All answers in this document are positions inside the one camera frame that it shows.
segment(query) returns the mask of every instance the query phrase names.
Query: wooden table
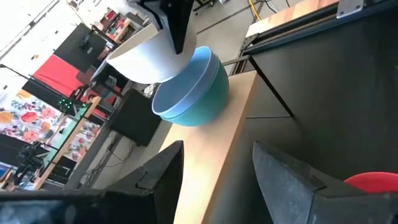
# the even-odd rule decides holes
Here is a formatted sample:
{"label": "wooden table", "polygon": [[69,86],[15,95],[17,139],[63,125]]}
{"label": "wooden table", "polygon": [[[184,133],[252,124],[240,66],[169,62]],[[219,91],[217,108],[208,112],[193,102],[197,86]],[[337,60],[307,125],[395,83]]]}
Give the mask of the wooden table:
{"label": "wooden table", "polygon": [[90,100],[89,107],[86,110],[83,110],[82,113],[77,114],[77,116],[79,116],[79,118],[78,118],[79,120],[77,122],[72,121],[72,122],[75,122],[76,124],[69,125],[69,127],[64,130],[67,133],[67,134],[65,134],[66,138],[63,139],[63,141],[60,141],[59,145],[55,146],[59,150],[56,151],[56,150],[52,149],[49,152],[49,154],[46,156],[46,158],[44,159],[44,162],[46,162],[46,160],[47,160],[48,162],[51,162],[51,163],[47,166],[47,168],[45,169],[45,171],[43,172],[41,177],[36,177],[35,182],[34,182],[35,190],[39,190],[41,188],[41,186],[44,184],[47,177],[50,175],[51,171],[54,170],[57,162],[59,162],[61,157],[66,152],[68,152],[70,143],[73,141],[75,136],[80,132],[81,127],[87,121],[86,118],[88,118],[90,116],[90,114],[94,111],[94,109],[96,108],[98,103],[100,103],[100,101],[101,101],[101,98],[99,96],[95,96],[94,98],[92,98]]}
{"label": "wooden table", "polygon": [[208,223],[259,81],[255,71],[229,78],[229,101],[209,124],[191,128],[173,124],[161,150],[184,141],[184,170],[174,223]]}
{"label": "wooden table", "polygon": [[249,27],[246,37],[267,31],[336,2],[338,2],[338,0],[304,0],[252,24]]}

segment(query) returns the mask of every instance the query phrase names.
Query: bowl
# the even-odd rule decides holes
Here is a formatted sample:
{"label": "bowl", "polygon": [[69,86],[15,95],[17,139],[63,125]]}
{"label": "bowl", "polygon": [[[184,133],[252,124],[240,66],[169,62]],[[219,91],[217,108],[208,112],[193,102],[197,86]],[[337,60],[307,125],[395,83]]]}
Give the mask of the bowl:
{"label": "bowl", "polygon": [[128,79],[143,83],[162,83],[178,75],[191,59],[197,34],[188,23],[183,51],[175,54],[170,31],[158,31],[153,24],[134,34],[114,52],[107,62]]}
{"label": "bowl", "polygon": [[187,67],[159,86],[152,111],[165,118],[174,118],[188,110],[206,92],[220,63],[209,47],[197,48]]}
{"label": "bowl", "polygon": [[227,104],[228,91],[228,76],[224,66],[220,64],[211,85],[195,104],[174,118],[162,116],[161,118],[182,126],[199,126],[209,123],[217,118]]}

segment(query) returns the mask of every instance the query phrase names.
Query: floral poster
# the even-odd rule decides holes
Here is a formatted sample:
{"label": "floral poster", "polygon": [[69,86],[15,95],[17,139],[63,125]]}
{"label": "floral poster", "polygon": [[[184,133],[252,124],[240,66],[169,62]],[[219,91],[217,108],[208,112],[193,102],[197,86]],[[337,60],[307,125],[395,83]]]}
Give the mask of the floral poster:
{"label": "floral poster", "polygon": [[[62,122],[62,117],[60,111],[21,90],[10,105],[0,105],[0,134],[25,142],[40,141],[53,145],[62,140],[59,131],[71,123],[70,119]],[[77,161],[84,155],[99,128],[97,124],[86,122],[65,156]]]}

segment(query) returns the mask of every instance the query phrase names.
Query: stacked bowls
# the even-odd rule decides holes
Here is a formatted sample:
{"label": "stacked bowls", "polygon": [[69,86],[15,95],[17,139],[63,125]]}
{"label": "stacked bowls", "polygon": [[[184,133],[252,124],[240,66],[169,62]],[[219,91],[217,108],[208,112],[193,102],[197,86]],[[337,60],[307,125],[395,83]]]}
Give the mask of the stacked bowls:
{"label": "stacked bowls", "polygon": [[218,57],[209,47],[199,47],[182,72],[160,85],[152,110],[166,121],[199,126],[221,113],[228,90],[228,76]]}

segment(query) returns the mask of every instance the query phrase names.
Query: teal bowl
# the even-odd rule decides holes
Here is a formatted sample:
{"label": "teal bowl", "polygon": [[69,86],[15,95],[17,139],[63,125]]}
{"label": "teal bowl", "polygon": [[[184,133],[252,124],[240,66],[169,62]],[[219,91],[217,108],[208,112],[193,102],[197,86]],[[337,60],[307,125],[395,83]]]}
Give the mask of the teal bowl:
{"label": "teal bowl", "polygon": [[199,126],[214,120],[228,102],[229,81],[224,66],[218,65],[217,74],[206,92],[184,113],[164,118],[182,126]]}

